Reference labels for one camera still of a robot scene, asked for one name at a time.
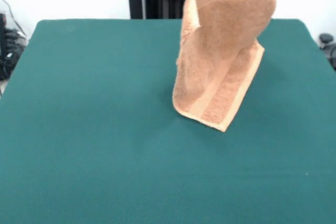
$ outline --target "electronic equipment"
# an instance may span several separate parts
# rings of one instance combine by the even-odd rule
[[[25,48],[25,36],[19,30],[6,28],[6,16],[0,13],[0,81],[10,78]]]
[[[325,53],[330,65],[336,70],[336,43],[330,34],[320,34],[320,49]]]

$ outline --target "towel fold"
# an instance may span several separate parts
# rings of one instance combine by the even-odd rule
[[[185,0],[173,104],[225,132],[258,70],[276,0]]]

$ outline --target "black cable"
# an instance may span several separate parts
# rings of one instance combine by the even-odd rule
[[[9,9],[9,13],[10,13],[10,15],[11,15],[11,17],[12,17],[12,19],[13,19],[15,25],[17,26],[17,28],[19,28],[19,30],[21,31],[21,33],[23,33],[24,36],[27,37],[27,35],[26,35],[25,32],[23,31],[22,27],[21,27],[21,26],[18,24],[18,22],[15,20],[15,17],[14,17],[14,14],[13,14],[13,12],[12,12],[12,8],[11,8],[10,4],[9,4],[7,1],[5,1],[5,0],[2,0],[2,1],[7,5],[8,9]]]

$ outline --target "green tabletop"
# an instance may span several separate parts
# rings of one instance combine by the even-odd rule
[[[336,76],[272,20],[226,133],[172,106],[180,20],[40,22],[0,100],[0,223],[336,223]]]

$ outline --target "orange towel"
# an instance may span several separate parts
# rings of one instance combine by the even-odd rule
[[[173,104],[225,132],[264,54],[257,37],[276,0],[185,0]]]

